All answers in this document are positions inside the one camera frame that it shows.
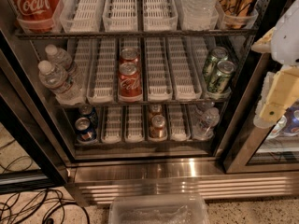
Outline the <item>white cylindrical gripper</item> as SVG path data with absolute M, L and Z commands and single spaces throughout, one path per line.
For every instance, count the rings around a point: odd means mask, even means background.
M 258 53 L 271 52 L 271 40 L 275 28 L 271 28 L 261 38 L 254 42 L 251 50 Z M 284 66 L 274 75 L 274 80 L 266 98 L 261 104 L 259 117 L 267 122 L 277 122 L 299 98 L 299 68 Z

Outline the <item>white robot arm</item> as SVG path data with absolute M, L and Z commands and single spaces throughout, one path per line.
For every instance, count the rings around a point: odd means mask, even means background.
M 267 73 L 253 119 L 256 127 L 270 128 L 299 99 L 299 0 L 251 49 L 269 53 L 282 65 L 276 73 Z

